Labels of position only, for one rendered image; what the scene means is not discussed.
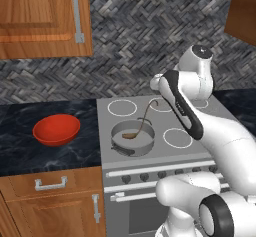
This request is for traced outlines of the wooden wall cabinet door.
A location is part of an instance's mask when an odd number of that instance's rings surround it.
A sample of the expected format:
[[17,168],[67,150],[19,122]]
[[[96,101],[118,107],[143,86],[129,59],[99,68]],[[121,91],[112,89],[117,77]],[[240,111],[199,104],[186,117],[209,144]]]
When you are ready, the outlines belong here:
[[90,56],[89,0],[78,0],[84,43],[75,41],[72,0],[0,0],[0,59]]

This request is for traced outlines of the grey pot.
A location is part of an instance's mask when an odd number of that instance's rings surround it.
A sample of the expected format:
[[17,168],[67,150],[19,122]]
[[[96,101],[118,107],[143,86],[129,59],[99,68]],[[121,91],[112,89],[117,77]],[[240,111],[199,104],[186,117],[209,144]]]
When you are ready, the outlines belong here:
[[155,131],[149,120],[144,122],[141,132],[135,139],[122,138],[123,133],[136,133],[141,123],[141,118],[117,123],[111,130],[112,149],[128,157],[140,157],[148,154],[155,143]]

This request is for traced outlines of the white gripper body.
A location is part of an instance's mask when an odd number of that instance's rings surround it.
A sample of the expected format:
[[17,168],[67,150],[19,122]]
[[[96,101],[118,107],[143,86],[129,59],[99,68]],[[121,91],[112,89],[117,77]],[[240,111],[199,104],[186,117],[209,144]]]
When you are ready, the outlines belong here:
[[154,91],[159,91],[159,82],[162,77],[162,74],[156,74],[151,80],[150,80],[150,88]]

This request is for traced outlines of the grey stove with hob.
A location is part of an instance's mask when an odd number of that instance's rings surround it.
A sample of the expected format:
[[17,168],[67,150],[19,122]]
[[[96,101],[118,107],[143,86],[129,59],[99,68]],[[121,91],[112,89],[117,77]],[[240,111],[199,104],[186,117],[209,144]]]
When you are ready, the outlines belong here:
[[[149,102],[147,112],[155,131],[152,150],[140,157],[121,155],[111,144],[111,130],[119,122],[141,118]],[[192,168],[209,171],[215,165],[206,149],[193,140],[182,128],[171,107],[160,96],[138,96],[126,98],[105,98],[97,101],[98,128],[104,186],[106,235],[107,237],[154,237],[156,230],[165,221],[168,209],[156,198],[128,202],[114,202],[110,197],[123,192],[126,196],[155,193],[157,173],[166,171],[167,176],[175,170],[194,173]],[[142,173],[149,179],[143,182]],[[128,184],[121,177],[131,176]]]

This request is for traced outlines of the wooden wall cabinet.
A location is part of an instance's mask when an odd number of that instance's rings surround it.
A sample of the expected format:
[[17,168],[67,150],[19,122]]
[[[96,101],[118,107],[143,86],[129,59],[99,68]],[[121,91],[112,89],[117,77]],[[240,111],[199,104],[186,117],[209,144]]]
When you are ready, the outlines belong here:
[[231,0],[224,32],[256,46],[256,0]]

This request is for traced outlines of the wooden drawer front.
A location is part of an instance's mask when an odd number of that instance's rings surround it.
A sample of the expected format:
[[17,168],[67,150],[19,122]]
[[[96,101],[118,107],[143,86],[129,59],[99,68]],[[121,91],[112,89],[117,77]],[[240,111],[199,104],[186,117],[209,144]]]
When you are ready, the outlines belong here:
[[[43,186],[60,185],[63,176],[68,179],[64,188],[40,191],[35,189],[37,179],[41,180]],[[101,189],[100,166],[0,177],[0,191],[7,201]]]

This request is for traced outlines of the wooden base cabinet door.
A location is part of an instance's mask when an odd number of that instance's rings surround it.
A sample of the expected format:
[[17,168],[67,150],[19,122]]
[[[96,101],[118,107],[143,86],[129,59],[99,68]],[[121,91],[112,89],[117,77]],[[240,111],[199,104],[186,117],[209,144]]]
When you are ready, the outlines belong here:
[[[92,194],[99,194],[100,223]],[[8,201],[21,237],[106,237],[101,190]]]

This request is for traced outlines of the brown ladle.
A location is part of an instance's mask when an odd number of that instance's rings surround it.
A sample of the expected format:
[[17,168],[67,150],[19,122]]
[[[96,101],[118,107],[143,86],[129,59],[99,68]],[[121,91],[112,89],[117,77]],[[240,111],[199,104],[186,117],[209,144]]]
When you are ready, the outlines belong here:
[[124,139],[135,139],[135,138],[138,136],[138,134],[141,132],[141,130],[142,130],[142,128],[143,128],[143,125],[144,125],[144,122],[145,122],[145,118],[146,118],[148,109],[149,109],[150,105],[151,105],[153,102],[155,102],[157,106],[159,105],[158,101],[155,100],[155,99],[154,99],[152,102],[149,102],[149,104],[147,105],[147,108],[146,108],[146,110],[145,110],[145,113],[144,113],[144,116],[143,116],[143,119],[142,119],[142,123],[141,123],[141,125],[140,125],[139,130],[138,130],[136,133],[123,133],[123,134],[122,134],[122,138],[124,138]]

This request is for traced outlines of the red bowl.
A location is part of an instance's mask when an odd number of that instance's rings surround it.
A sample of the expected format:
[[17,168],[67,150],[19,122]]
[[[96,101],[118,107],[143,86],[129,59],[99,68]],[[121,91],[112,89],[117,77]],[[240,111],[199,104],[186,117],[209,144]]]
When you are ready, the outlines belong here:
[[80,127],[80,120],[75,116],[55,114],[39,120],[34,125],[32,134],[41,144],[58,147],[74,140]]

